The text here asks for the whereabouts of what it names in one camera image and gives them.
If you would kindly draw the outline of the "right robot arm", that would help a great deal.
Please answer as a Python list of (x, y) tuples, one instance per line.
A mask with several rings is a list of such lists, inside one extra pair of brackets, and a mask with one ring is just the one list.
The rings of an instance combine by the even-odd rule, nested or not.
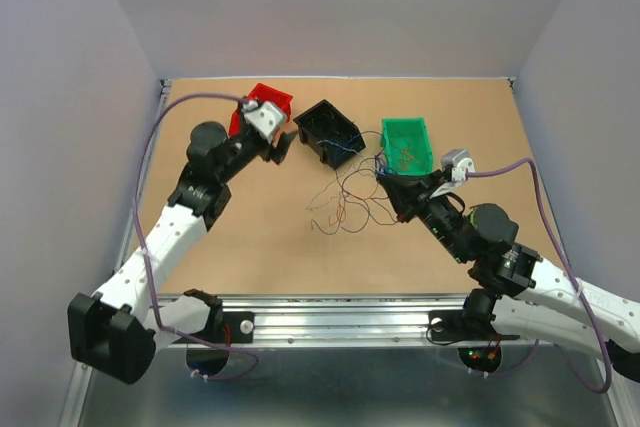
[(492, 203), (466, 209), (452, 192), (441, 193), (445, 175), (407, 177), (379, 173), (401, 223), (418, 219), (478, 283), (460, 313), (463, 331), (530, 336), (609, 361), (639, 379), (639, 304), (554, 265), (517, 242), (519, 226)]

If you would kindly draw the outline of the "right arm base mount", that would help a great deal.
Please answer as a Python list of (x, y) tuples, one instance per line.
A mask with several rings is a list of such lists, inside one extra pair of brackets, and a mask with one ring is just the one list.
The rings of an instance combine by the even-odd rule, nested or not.
[(437, 344), (494, 343), (499, 338), (519, 340), (517, 334), (499, 334), (491, 322), (495, 315), (458, 309), (420, 310), (429, 339)]

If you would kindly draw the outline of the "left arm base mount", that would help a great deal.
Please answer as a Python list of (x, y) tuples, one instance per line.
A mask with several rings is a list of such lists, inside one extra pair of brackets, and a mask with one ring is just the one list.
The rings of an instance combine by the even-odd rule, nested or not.
[(193, 336), (216, 344), (252, 344), (254, 326), (255, 314), (251, 311), (217, 309), (209, 314), (205, 326)]

